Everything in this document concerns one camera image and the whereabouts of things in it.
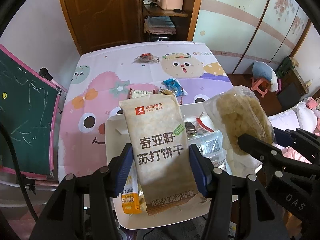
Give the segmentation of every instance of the blue gripper pad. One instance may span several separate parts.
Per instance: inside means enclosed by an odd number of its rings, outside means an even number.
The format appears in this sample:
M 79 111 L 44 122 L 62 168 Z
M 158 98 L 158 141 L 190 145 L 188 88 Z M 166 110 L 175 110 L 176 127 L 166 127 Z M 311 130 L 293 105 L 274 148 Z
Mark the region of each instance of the blue gripper pad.
M 212 174 L 196 144 L 189 146 L 189 161 L 199 192 L 208 197 L 207 186 L 212 181 Z
M 127 143 L 118 157 L 113 170 L 115 171 L 113 179 L 115 182 L 114 193 L 116 196 L 123 191 L 127 181 L 129 171 L 133 162 L 133 150 L 131 143 Z

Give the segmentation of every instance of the green label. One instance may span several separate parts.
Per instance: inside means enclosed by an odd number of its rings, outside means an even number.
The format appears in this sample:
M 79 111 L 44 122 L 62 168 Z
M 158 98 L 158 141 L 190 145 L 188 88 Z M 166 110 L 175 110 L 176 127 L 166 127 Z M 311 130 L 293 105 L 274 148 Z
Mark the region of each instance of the green label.
M 173 131 L 173 135 L 179 135 L 184 130 L 184 126 L 180 124 L 176 129 Z

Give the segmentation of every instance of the white pillow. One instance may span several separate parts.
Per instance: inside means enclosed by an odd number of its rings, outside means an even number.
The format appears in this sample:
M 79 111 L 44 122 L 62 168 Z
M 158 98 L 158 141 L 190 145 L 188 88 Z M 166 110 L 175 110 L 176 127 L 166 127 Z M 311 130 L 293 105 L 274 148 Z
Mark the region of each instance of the white pillow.
M 313 133 L 317 126 L 317 117 L 311 109 L 303 105 L 297 107 L 297 117 L 300 128 Z
M 279 128 L 283 131 L 287 129 L 295 131 L 296 128 L 300 128 L 298 118 L 292 109 L 288 109 L 285 112 L 269 116 L 268 119 L 270 120 L 273 127 Z

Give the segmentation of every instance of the plastic bag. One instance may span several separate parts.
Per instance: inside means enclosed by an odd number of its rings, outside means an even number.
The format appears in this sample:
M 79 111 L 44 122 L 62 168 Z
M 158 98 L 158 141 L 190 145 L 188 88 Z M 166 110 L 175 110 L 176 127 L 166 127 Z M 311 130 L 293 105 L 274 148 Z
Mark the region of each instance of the plastic bag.
M 200 137 L 188 139 L 188 143 L 189 145 L 195 143 L 201 155 L 209 158 L 214 167 L 227 171 L 227 151 L 222 148 L 222 139 L 223 135 L 221 131 L 216 130 Z
M 188 93 L 181 87 L 179 80 L 176 78 L 170 78 L 163 82 L 166 88 L 172 91 L 177 97 L 186 96 Z
M 185 124 L 185 127 L 186 127 L 188 140 L 213 133 L 213 130 L 211 128 L 207 127 L 201 121 L 201 116 L 200 116 L 200 118 L 199 117 L 194 117 L 194 118 L 190 118 L 189 117 L 189 118 L 184 120 L 184 124 Z
M 134 59 L 135 62 L 142 62 L 142 63 L 148 63 L 148 62 L 156 62 L 159 63 L 159 57 L 153 56 L 151 53 L 144 53 L 140 56 L 136 57 Z
M 214 126 L 229 139 L 236 154 L 247 155 L 238 146 L 238 137 L 244 133 L 272 144 L 273 127 L 258 98 L 248 87 L 233 87 L 203 105 Z

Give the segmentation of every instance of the green chalkboard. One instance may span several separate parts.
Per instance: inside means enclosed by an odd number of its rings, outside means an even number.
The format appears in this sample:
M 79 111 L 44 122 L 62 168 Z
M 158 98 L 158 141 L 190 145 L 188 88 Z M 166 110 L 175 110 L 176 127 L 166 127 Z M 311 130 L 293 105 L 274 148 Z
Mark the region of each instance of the green chalkboard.
M 57 94 L 0 49 L 0 121 L 10 134 L 21 171 L 50 174 L 50 131 Z M 14 169 L 2 135 L 0 145 L 3 167 Z

